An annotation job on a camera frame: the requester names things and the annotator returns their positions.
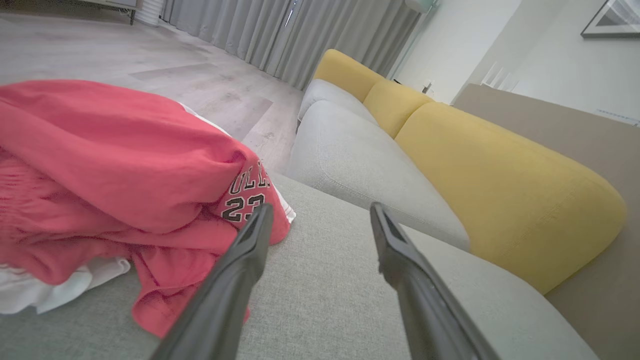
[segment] beige panel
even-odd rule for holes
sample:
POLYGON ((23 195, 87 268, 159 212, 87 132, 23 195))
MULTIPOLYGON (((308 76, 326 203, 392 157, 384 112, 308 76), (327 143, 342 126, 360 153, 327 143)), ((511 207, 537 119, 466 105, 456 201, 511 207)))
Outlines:
POLYGON ((453 106, 582 163, 620 192, 620 235, 547 298, 603 360, 640 359, 640 128, 473 84, 453 106))

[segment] yellow cushion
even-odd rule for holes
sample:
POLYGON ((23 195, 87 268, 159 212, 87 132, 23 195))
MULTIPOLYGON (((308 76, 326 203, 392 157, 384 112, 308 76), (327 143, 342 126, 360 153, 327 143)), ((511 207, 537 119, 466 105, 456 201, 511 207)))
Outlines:
POLYGON ((620 232, 619 193, 585 166, 463 111, 435 102, 396 142, 460 218, 471 252, 546 293, 620 232))
POLYGON ((320 59, 314 79, 329 81, 363 102, 371 87, 385 78, 340 51, 329 49, 320 59))
POLYGON ((422 105, 433 101, 430 97, 394 81, 376 83, 364 99, 364 106, 382 130, 395 138, 406 119, 422 105))

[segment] floor plank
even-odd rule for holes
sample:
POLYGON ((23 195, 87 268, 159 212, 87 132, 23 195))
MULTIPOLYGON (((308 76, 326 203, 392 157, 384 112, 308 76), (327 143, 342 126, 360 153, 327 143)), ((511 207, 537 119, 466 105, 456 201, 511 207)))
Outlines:
POLYGON ((286 170, 299 90, 163 22, 130 26, 126 16, 86 4, 28 3, 0 5, 0 85, 85 79, 167 96, 242 140, 269 171, 286 170))

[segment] white cylindrical object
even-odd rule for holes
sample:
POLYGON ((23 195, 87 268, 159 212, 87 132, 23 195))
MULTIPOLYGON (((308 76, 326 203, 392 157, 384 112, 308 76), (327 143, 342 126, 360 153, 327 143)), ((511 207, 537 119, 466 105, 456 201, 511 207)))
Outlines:
POLYGON ((158 26, 160 12, 164 6, 164 0, 144 0, 142 9, 136 12, 136 20, 149 26, 158 26))

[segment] red garment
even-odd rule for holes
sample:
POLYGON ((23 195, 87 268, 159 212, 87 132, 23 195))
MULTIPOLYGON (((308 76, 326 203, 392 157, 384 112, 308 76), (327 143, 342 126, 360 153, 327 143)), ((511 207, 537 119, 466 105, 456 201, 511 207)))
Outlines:
POLYGON ((0 87, 0 264, 60 284, 135 262, 133 317, 164 336, 253 207, 289 222, 255 153, 154 94, 89 81, 0 87))

